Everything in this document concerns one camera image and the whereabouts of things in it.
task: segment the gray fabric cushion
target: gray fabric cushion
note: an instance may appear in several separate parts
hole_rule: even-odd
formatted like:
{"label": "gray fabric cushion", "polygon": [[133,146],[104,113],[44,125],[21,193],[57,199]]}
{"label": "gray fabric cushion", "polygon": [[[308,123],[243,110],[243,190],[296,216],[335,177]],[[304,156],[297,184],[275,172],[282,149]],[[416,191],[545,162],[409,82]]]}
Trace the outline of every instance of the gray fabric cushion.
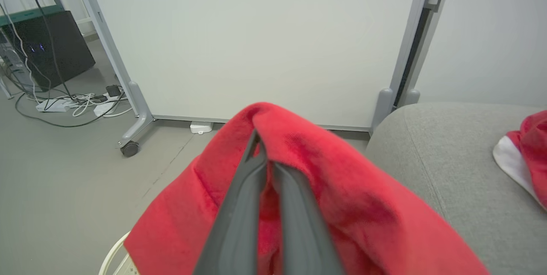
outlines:
{"label": "gray fabric cushion", "polygon": [[379,125],[365,156],[442,215],[493,274],[547,274],[547,213],[492,156],[505,133],[540,110],[405,106]]}

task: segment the caster wheel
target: caster wheel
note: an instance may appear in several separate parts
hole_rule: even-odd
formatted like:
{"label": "caster wheel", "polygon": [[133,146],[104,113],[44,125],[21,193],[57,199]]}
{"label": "caster wheel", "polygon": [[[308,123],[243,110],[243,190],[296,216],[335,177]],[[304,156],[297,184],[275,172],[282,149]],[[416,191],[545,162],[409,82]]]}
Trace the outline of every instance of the caster wheel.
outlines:
{"label": "caster wheel", "polygon": [[130,140],[125,146],[120,148],[120,151],[126,158],[134,156],[138,152],[138,143]]}

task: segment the gray floor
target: gray floor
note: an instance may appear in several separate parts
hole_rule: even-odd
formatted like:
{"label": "gray floor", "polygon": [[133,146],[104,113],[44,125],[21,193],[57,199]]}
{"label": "gray floor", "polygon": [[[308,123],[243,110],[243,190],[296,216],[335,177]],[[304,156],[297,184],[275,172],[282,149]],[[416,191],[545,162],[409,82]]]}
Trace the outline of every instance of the gray floor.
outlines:
{"label": "gray floor", "polygon": [[[96,67],[67,85],[72,92],[102,94],[117,81],[101,43],[88,45]],[[139,153],[124,158],[115,143],[134,123],[131,112],[65,129],[19,115],[16,99],[0,94],[2,275],[97,274],[114,242],[220,128],[193,135],[188,122],[156,121],[140,135]],[[94,117],[91,110],[75,118],[38,113],[34,106],[21,99],[22,111],[54,123],[73,125]],[[366,148],[367,133],[336,133],[357,150]]]}

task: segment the red and white cloth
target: red and white cloth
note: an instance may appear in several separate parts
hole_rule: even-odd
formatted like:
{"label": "red and white cloth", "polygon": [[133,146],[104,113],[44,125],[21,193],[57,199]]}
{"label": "red and white cloth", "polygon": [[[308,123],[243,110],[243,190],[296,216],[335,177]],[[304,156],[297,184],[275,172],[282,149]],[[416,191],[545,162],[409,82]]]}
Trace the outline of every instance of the red and white cloth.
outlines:
{"label": "red and white cloth", "polygon": [[[124,242],[139,273],[192,273],[254,129],[269,160],[308,178],[348,275],[487,273],[424,201],[333,133],[268,103],[232,118],[150,204]],[[271,172],[258,230],[258,275],[282,274],[279,196]]]}
{"label": "red and white cloth", "polygon": [[547,110],[526,117],[494,147],[498,166],[547,210]]}

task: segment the red cloth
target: red cloth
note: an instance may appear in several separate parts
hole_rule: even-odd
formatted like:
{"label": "red cloth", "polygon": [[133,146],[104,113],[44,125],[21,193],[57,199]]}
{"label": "red cloth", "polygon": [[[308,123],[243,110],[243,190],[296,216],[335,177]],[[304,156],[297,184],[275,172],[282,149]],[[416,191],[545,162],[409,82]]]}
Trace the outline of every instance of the red cloth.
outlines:
{"label": "red cloth", "polygon": [[547,110],[526,117],[520,131],[508,132],[507,136],[522,154],[535,195],[547,208]]}
{"label": "red cloth", "polygon": [[[254,128],[270,160],[308,177],[349,275],[487,273],[435,211],[345,141],[257,103],[232,118],[139,219],[125,247],[141,274],[192,273]],[[278,200],[268,176],[260,200],[260,275],[282,274]]]}

